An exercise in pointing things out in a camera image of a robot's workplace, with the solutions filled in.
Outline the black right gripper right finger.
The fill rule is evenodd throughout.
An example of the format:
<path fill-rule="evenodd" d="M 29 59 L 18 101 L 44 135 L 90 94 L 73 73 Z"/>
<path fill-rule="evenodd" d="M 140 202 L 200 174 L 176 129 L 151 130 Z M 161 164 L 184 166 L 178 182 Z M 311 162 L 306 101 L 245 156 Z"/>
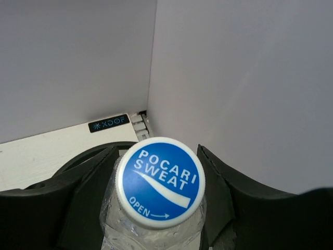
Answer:
<path fill-rule="evenodd" d="M 201 249 L 332 249 L 332 188 L 292 194 L 228 166 L 206 147 Z"/>

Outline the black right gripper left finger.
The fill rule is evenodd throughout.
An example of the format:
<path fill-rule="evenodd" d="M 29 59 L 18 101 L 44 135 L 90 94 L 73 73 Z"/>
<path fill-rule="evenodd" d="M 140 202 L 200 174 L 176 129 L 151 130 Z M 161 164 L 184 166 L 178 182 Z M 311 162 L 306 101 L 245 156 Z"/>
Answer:
<path fill-rule="evenodd" d="M 27 189 L 1 192 L 1 249 L 100 249 L 115 146 Z"/>

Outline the clear bottle blue Pocari cap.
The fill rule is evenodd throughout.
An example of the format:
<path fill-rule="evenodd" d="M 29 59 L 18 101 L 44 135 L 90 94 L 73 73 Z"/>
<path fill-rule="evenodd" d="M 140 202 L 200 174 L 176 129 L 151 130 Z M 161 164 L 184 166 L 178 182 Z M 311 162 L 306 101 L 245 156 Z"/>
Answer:
<path fill-rule="evenodd" d="M 114 163 L 99 215 L 102 249 L 190 249 L 206 219 L 206 176 L 169 137 L 131 146 Z"/>

